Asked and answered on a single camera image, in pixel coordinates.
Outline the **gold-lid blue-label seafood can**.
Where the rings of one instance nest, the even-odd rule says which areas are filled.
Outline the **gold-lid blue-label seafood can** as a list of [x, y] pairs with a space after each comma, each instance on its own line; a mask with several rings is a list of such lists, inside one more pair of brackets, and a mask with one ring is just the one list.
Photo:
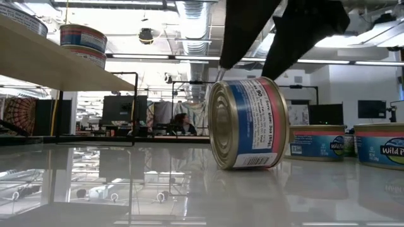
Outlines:
[[60, 45], [79, 45], [105, 53], [107, 37], [100, 31], [88, 26], [68, 24], [61, 25]]
[[266, 78], [216, 82], [208, 100], [208, 130], [217, 165], [223, 170], [273, 168], [289, 140], [286, 101]]
[[358, 124], [354, 130], [362, 164], [404, 171], [404, 123]]
[[80, 45], [62, 45], [62, 48], [69, 50], [81, 58], [93, 62], [102, 69], [105, 69], [107, 56], [98, 50]]
[[285, 157], [307, 161], [343, 161], [343, 125], [292, 125]]

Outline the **silver-lid green-label seafood can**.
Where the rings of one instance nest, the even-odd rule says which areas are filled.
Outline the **silver-lid green-label seafood can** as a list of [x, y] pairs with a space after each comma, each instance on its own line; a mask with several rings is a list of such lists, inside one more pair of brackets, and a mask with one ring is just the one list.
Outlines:
[[346, 157], [356, 157], [357, 153], [355, 151], [355, 136], [353, 134], [345, 134], [344, 143], [343, 154]]
[[0, 14], [8, 17], [9, 19], [24, 25], [29, 30], [43, 36], [47, 37], [48, 28], [42, 23], [38, 18], [12, 6], [0, 3]]

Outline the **light wooden shelf board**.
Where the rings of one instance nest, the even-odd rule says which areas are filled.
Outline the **light wooden shelf board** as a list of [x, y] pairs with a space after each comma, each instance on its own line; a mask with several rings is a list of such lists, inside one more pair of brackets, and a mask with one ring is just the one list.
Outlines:
[[0, 15], [0, 75], [60, 91], [130, 91], [134, 85]]

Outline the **person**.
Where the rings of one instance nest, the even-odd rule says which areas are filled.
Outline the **person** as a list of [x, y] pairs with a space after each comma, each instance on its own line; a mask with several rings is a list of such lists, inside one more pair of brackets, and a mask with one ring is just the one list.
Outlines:
[[189, 117], [186, 113], [179, 113], [176, 114], [174, 117], [174, 133], [177, 134], [181, 132], [181, 134], [190, 134], [190, 135], [197, 135], [197, 131], [195, 126], [192, 125], [189, 121]]

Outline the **grey draped cloth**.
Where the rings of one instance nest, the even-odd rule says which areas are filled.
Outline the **grey draped cloth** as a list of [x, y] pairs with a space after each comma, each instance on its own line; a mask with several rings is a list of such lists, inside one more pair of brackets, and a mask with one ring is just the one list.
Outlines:
[[164, 124], [169, 124], [172, 117], [177, 114], [187, 114], [190, 124], [196, 128], [198, 136], [208, 136], [208, 112], [205, 102], [203, 103], [171, 103], [155, 102], [153, 112], [153, 132], [163, 133]]

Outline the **black partition panel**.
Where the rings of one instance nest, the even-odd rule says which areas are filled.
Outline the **black partition panel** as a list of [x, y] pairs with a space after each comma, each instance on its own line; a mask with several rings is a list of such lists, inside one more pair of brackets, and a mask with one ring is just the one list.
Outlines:
[[[35, 107], [34, 136], [49, 136], [55, 100], [37, 100]], [[70, 134], [71, 100], [62, 101], [61, 134]]]

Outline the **red patterned tapestry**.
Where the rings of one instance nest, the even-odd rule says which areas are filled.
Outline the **red patterned tapestry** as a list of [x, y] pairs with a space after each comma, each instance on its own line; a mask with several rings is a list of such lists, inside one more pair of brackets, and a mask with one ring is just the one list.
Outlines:
[[6, 98], [2, 120], [24, 129], [31, 136], [35, 123], [36, 101], [36, 98]]

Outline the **silver ribbed ventilation duct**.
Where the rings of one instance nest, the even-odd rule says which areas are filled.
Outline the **silver ribbed ventilation duct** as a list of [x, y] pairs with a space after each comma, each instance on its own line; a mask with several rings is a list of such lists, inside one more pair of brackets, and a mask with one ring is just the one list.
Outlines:
[[[201, 1], [177, 1], [176, 3], [179, 18], [181, 38], [184, 55], [207, 55], [208, 43], [208, 22], [210, 4]], [[204, 78], [205, 64], [190, 63], [188, 74], [189, 81], [206, 81]], [[191, 100], [200, 101], [205, 97], [205, 85], [189, 85]]]

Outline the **black background rig frame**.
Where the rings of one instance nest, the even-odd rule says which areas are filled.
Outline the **black background rig frame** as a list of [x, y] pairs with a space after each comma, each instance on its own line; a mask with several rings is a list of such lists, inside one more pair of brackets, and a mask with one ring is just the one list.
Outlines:
[[318, 86], [304, 86], [304, 85], [299, 85], [299, 84], [294, 84], [294, 85], [278, 85], [279, 87], [282, 88], [290, 88], [290, 89], [303, 89], [303, 88], [313, 88], [316, 90], [316, 104], [319, 105], [319, 88]]
[[208, 100], [213, 82], [208, 81], [173, 81], [171, 84], [171, 119], [177, 114], [185, 113], [190, 123], [195, 126], [197, 136], [208, 136]]

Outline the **white wall poster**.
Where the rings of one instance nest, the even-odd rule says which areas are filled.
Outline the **white wall poster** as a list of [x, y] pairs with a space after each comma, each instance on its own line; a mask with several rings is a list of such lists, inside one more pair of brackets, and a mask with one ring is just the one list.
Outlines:
[[288, 116], [291, 125], [309, 125], [309, 106], [289, 105]]

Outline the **black wall monitor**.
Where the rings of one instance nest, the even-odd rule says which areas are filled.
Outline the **black wall monitor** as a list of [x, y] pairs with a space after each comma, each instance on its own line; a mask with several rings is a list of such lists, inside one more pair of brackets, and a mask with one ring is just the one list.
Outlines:
[[382, 100], [359, 100], [358, 101], [359, 119], [385, 119], [386, 101]]

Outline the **black metal shelf bracket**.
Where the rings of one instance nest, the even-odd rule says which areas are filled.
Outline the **black metal shelf bracket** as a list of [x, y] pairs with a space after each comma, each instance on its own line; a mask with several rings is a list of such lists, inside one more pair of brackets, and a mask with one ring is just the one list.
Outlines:
[[139, 79], [139, 74], [137, 72], [133, 73], [135, 76], [134, 79], [134, 96], [133, 96], [133, 102], [132, 102], [132, 107], [131, 107], [131, 129], [132, 133], [130, 137], [125, 137], [125, 138], [114, 138], [114, 137], [105, 137], [105, 138], [96, 138], [96, 137], [63, 137], [62, 139], [59, 136], [59, 132], [56, 133], [55, 137], [55, 144], [60, 144], [60, 145], [79, 145], [79, 146], [91, 146], [92, 144], [86, 143], [86, 141], [90, 142], [112, 142], [112, 143], [128, 143], [131, 142], [131, 145], [123, 145], [123, 147], [134, 147], [135, 142], [136, 142], [136, 131], [138, 129], [138, 123], [139, 123], [139, 118], [137, 114], [137, 97], [138, 97], [138, 79]]

